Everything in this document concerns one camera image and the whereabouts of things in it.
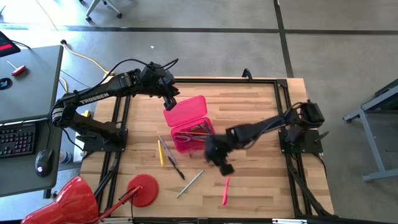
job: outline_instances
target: computer mouse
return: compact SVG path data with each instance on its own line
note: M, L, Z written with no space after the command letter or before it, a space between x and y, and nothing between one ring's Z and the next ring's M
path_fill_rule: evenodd
M35 170L39 177L46 177L52 170L52 149L43 149L36 156Z

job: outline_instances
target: pink marker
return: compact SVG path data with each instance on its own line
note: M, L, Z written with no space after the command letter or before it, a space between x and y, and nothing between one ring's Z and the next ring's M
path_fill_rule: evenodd
M229 177L226 178L226 182L225 182L223 205L226 205L226 200L228 198L228 185L229 185Z

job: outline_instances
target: butcher block tabletop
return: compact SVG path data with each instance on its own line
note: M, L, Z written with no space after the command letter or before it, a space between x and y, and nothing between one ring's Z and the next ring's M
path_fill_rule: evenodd
M287 83L292 104L307 100L303 79L288 78ZM198 95L206 98L207 117L218 134L224 134L226 128L237 124L256 123L277 115L274 86L271 84L177 83L175 86L181 92L175 97L177 102ZM115 99L112 97L99 101L94 119L101 122L111 121ZM124 98L119 120L123 113L123 101ZM277 131L262 135L252 148L235 150L229 155L228 160L235 173L229 182L228 202L222 206L225 177L217 167L209 166L205 162L203 151L197 151L190 157L188 153L180 154L175 150L170 136L171 128L167 126L163 115L163 103L163 99L156 97L137 95L131 98L126 123L129 130L127 146L121 155L113 204L126 192L127 184L134 176L149 174L159 183L159 195L148 207L134 207L135 217L294 217L286 161L280 152ZM166 150L163 150L165 165L161 166L158 134L163 137L176 158L185 180L182 180L167 159ZM324 208L333 213L322 163L311 154L303 154L302 157L308 188ZM82 163L80 175L93 191L100 181L103 160L103 152L94 152ZM205 170L204 173L177 198L179 192L202 169ZM109 184L104 190L102 209L105 207L108 191ZM304 211L300 190L297 195L300 208ZM115 210L112 216L130 217L130 209L131 206L127 203Z

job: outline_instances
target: yellow cable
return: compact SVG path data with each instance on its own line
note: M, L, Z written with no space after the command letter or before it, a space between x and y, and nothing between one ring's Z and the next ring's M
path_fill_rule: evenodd
M60 80L63 81L63 85L65 86L65 91L66 91L67 93L69 93L67 81L65 81L65 80L64 80L63 78L61 78L61 77L60 77Z
M100 69L102 69L102 71L104 71L104 73L105 73L104 75L107 75L107 74L109 73L109 71L105 70L105 68L103 68L100 64L98 64L98 63L97 63L96 61L94 61L93 59L91 59L91 58L89 58L89 57L87 57L87 56L78 54L78 53L76 53L76 52L70 50L69 47L68 47L66 44L62 44L62 45L63 45L63 47L65 47L70 53L72 53L72 54L74 54L74 55L76 55L76 56L79 56L79 57L82 57L82 58L85 58L85 59L87 59L87 60L92 61L92 62L93 62L94 64L96 64Z

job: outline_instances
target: gray floor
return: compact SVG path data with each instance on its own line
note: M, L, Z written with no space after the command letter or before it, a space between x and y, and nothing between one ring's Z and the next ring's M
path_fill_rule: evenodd
M286 29L397 30L398 1L393 0L280 0ZM179 27L276 29L271 0L120 0L114 3L122 19L102 3L94 10L91 25L84 20L90 3L39 0L58 28L62 26ZM15 10L26 16L13 13ZM10 38L33 47L58 44L90 55L106 68L128 57L158 63L176 57L176 76L232 76L249 68L255 77L286 77L279 34L195 32L67 32L51 30L52 24L35 1L10 1L0 21L32 25L31 30L2 30ZM398 177L362 181L377 170L362 125L345 124L342 117L397 78L396 35L287 35L294 77L305 80L309 97L322 109L326 122L321 131L324 160L335 213L345 218L398 222ZM118 72L139 67L127 63ZM86 85L98 82L103 72L86 60L64 51L62 69ZM70 89L79 83L61 74ZM388 152L388 166L398 163L397 152ZM59 173L59 190L78 170ZM49 203L41 192L0 198L0 220L23 218Z

